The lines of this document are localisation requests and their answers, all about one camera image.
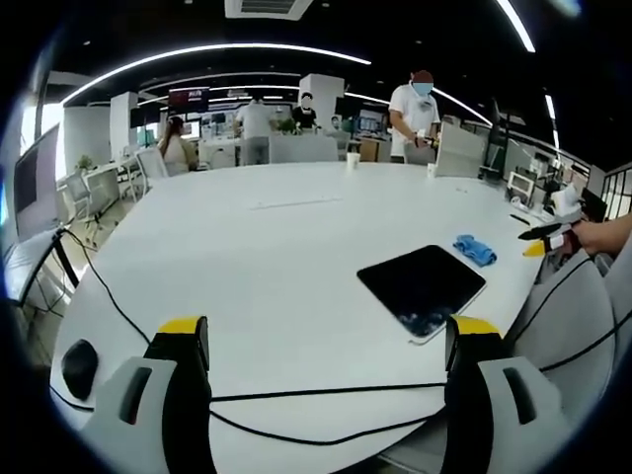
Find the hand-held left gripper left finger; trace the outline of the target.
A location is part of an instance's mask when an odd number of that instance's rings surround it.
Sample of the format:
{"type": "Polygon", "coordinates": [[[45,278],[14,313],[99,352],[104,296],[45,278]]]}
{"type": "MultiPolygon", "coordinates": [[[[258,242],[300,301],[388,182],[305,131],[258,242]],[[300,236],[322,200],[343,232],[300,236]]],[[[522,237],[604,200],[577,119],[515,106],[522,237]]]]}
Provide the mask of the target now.
{"type": "Polygon", "coordinates": [[[96,392],[82,436],[114,473],[211,473],[207,319],[172,320],[96,392]]]}

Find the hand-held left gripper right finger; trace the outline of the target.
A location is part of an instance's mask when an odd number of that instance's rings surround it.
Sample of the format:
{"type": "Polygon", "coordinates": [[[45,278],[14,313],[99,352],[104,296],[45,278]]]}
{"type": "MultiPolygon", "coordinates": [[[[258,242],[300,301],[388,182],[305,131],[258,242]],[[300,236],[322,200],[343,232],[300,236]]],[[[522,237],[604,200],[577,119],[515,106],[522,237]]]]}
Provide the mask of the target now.
{"type": "Polygon", "coordinates": [[[444,473],[538,473],[568,435],[560,390],[485,320],[453,315],[444,473]]]}

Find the person's right hand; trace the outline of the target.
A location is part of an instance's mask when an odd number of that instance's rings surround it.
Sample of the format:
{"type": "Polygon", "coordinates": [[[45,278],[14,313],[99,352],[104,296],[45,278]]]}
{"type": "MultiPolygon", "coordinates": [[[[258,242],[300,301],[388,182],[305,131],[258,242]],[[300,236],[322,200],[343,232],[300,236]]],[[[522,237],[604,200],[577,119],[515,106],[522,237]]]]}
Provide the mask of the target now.
{"type": "Polygon", "coordinates": [[[617,217],[601,223],[581,221],[574,227],[574,233],[589,255],[599,253],[619,254],[626,244],[632,228],[632,214],[617,217]]]}

